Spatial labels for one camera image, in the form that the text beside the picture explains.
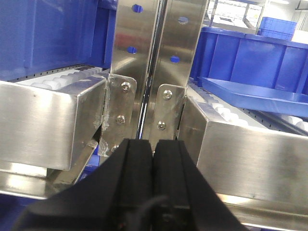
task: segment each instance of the hex bolt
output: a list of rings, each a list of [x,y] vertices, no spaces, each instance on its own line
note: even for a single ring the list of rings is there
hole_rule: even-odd
[[[163,122],[163,121],[159,121],[158,123],[157,123],[157,128],[159,129],[159,130],[165,130],[166,129],[166,123],[165,122]]]
[[[130,83],[128,83],[128,82],[123,82],[123,83],[121,84],[121,87],[122,87],[122,89],[123,89],[124,92],[129,92],[129,90],[130,90]]]
[[[114,152],[117,148],[119,147],[119,145],[115,145],[111,148],[111,151]]]
[[[116,123],[117,124],[125,124],[125,116],[118,115],[117,118],[116,118]]]
[[[170,100],[171,98],[172,98],[172,91],[170,91],[170,90],[165,90],[164,91],[164,99],[165,100]]]

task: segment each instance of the stainless steel panel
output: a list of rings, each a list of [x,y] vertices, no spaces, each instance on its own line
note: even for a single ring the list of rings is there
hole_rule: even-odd
[[[308,137],[230,124],[189,97],[178,139],[242,223],[307,230]]]
[[[136,137],[159,2],[160,0],[121,0],[118,3],[110,73],[132,77],[137,81],[131,125],[126,128],[130,130],[130,133],[122,138]],[[135,4],[143,8],[141,13],[135,13],[132,10]],[[137,52],[135,54],[129,53],[128,47],[136,48]]]
[[[24,165],[19,163],[11,163],[0,161],[0,172],[8,172],[19,175],[27,175],[33,177],[47,177],[47,168],[37,167],[31,165]]]
[[[136,80],[110,74],[107,81],[104,103],[102,133],[99,155],[110,155],[122,142],[130,137],[130,122],[137,89]]]
[[[23,176],[0,171],[0,193],[34,199],[46,199],[74,185],[97,147],[91,140],[70,171],[55,170],[47,178]]]
[[[150,138],[155,101],[162,84],[186,87],[205,14],[206,0],[168,0],[154,66],[143,139]],[[171,59],[178,58],[178,63]]]
[[[186,88],[163,84],[157,92],[150,134],[152,150],[161,139],[175,139],[184,105]]]
[[[0,82],[0,160],[69,170],[101,124],[106,80],[59,91]]]

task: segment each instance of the ceiling light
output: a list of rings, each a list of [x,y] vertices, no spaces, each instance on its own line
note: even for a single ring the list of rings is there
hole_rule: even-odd
[[[275,3],[280,3],[280,4],[290,4],[288,1],[286,0],[271,0],[271,2],[275,2]]]

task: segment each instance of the round hole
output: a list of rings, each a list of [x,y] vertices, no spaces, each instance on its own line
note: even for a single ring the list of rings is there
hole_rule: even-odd
[[[140,6],[140,5],[133,5],[132,8],[131,8],[135,13],[141,13],[143,11],[143,7]]]
[[[188,18],[183,17],[183,16],[179,17],[179,19],[178,19],[178,22],[179,22],[180,24],[182,24],[182,25],[188,24],[188,21],[189,21]]]
[[[128,47],[127,48],[127,52],[131,53],[131,54],[136,54],[137,53],[137,49],[135,47]]]
[[[176,64],[176,63],[180,62],[180,58],[173,55],[173,56],[171,56],[170,61]]]

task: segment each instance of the blue bin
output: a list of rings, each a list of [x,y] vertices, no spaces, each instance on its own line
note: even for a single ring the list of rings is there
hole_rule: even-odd
[[[296,22],[263,17],[258,35],[290,41],[293,37],[296,24]]]
[[[109,68],[116,12],[100,7],[106,2],[116,5],[115,0],[2,1],[0,80],[75,64]]]
[[[237,107],[308,116],[307,44],[215,28],[202,33],[194,74],[205,89]]]
[[[297,25],[296,22],[270,18],[270,17],[263,17],[260,24],[260,29],[277,31],[286,34],[293,34],[296,25]]]
[[[260,29],[258,31],[258,35],[291,41],[294,35],[294,31],[291,34],[288,34],[288,33],[283,33],[279,31]]]
[[[234,66],[241,32],[214,27],[203,27],[192,67],[191,77],[202,86],[203,77],[212,75],[218,79],[229,79]]]

